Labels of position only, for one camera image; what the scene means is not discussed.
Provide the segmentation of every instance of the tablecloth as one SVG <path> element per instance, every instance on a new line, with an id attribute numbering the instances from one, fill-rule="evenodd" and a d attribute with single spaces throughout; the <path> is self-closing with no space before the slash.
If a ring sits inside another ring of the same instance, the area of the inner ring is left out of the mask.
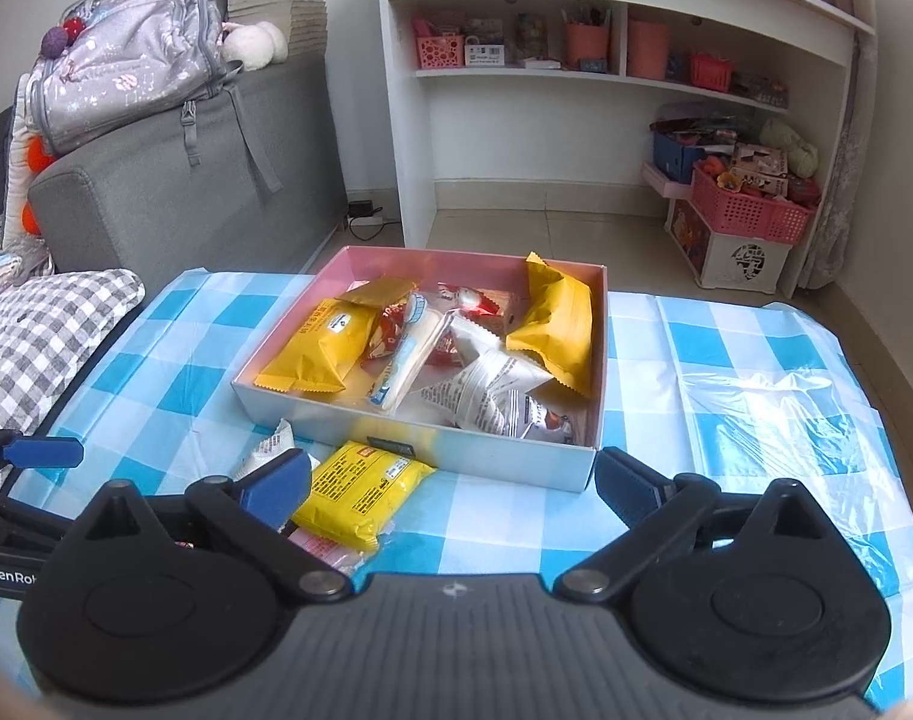
<path id="1" fill-rule="evenodd" d="M 86 446 L 79 469 L 28 472 L 13 494 L 66 517 L 107 479 L 180 493 L 226 473 L 271 426 L 255 426 L 230 380 L 307 276 L 188 271 L 158 295 L 71 399 L 52 432 Z M 610 293 L 603 445 L 662 473 L 698 471 L 724 490 L 803 481 L 887 597 L 893 635 L 868 692 L 913 697 L 913 518 L 880 416 L 836 338 L 781 304 L 765 309 Z M 303 442 L 321 459 L 328 447 Z M 626 530 L 597 497 L 431 475 L 358 574 L 536 572 L 546 583 Z M 0 663 L 31 677 L 0 602 Z"/>

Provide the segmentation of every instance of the sofa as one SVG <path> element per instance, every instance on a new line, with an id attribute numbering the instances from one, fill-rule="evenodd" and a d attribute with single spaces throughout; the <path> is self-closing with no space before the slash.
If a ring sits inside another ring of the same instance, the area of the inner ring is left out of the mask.
<path id="1" fill-rule="evenodd" d="M 321 55 L 240 74 L 245 117 L 283 187 L 266 188 L 232 95 L 196 103 L 199 165 L 181 108 L 57 160 L 28 193 L 59 271 L 127 268 L 151 298 L 182 271 L 299 272 L 346 212 Z"/>

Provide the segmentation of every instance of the orange ball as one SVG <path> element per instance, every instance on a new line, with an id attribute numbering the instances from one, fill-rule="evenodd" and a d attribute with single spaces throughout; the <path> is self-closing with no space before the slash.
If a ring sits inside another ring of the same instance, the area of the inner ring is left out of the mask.
<path id="1" fill-rule="evenodd" d="M 31 204 L 23 204 L 23 213 L 21 214 L 21 222 L 23 223 L 23 229 L 26 230 L 31 235 L 40 235 L 40 225 L 36 223 L 36 216 L 33 215 L 33 209 Z"/>
<path id="2" fill-rule="evenodd" d="M 43 138 L 34 135 L 26 150 L 26 166 L 33 172 L 43 172 L 56 162 L 56 157 L 50 156 L 43 150 Z"/>

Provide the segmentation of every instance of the open cardboard box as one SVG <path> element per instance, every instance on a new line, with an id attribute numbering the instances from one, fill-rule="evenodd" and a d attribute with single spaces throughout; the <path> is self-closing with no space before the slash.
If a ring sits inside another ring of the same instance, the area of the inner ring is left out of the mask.
<path id="1" fill-rule="evenodd" d="M 412 248 L 345 247 L 277 322 L 233 380 L 233 389 L 254 422 L 275 427 L 280 419 L 287 419 L 297 436 L 316 442 L 338 446 L 355 440 L 415 457 L 438 469 L 558 490 L 583 490 L 590 479 L 602 435 L 606 382 L 606 269 L 599 265 L 547 262 L 589 285 L 592 293 L 593 397 L 587 400 L 556 382 L 541 386 L 533 394 L 549 408 L 555 407 L 573 418 L 578 433 L 577 445 L 510 439 L 445 427 L 430 420 L 421 421 L 418 415 L 405 413 L 402 407 L 395 415 L 380 415 L 326 402 L 319 396 L 304 396 L 296 391 L 281 394 L 253 384 L 257 374 L 290 341 L 321 300 L 341 295 L 357 281 L 387 275 L 413 279 L 425 290 L 436 290 L 439 282 L 506 290 L 521 295 L 525 301 L 520 312 L 522 317 L 528 304 L 524 257 Z"/>

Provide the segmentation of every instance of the green plush item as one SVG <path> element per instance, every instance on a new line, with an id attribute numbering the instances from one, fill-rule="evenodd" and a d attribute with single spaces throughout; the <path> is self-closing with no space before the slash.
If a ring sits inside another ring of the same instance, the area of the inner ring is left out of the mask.
<path id="1" fill-rule="evenodd" d="M 760 131 L 760 143 L 786 151 L 789 169 L 800 178 L 810 178 L 819 167 L 819 152 L 782 119 L 768 119 Z"/>

